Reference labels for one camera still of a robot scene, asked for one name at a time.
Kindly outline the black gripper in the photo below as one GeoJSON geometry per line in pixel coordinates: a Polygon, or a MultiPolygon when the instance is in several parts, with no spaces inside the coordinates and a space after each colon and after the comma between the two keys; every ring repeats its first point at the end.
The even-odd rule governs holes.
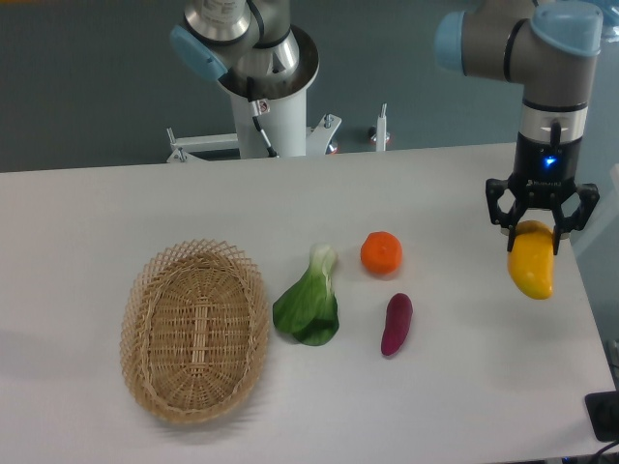
{"type": "Polygon", "coordinates": [[[489,220],[507,235],[507,251],[513,250],[516,228],[527,209],[551,209],[553,254],[559,252],[560,242],[573,231],[581,231],[592,216],[600,193],[596,184],[575,183],[581,139],[557,146],[534,141],[520,134],[516,141],[513,172],[508,179],[486,180],[486,203],[489,220]],[[512,206],[503,211],[499,200],[506,192],[514,197],[512,206]],[[563,204],[573,195],[578,197],[575,210],[566,215],[563,204]]]}

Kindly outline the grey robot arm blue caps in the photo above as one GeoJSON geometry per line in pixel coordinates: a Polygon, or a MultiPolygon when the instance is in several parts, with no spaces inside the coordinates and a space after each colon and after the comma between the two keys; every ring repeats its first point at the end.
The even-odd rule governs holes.
{"type": "MultiPolygon", "coordinates": [[[[584,2],[485,1],[454,12],[434,37],[437,64],[523,88],[512,174],[486,182],[490,221],[510,239],[530,210],[551,212],[552,241],[582,230],[600,198],[575,173],[603,15],[584,2]]],[[[319,69],[286,1],[192,1],[169,35],[185,66],[229,95],[245,159],[323,156],[339,127],[310,129],[306,92],[319,69]]]]}

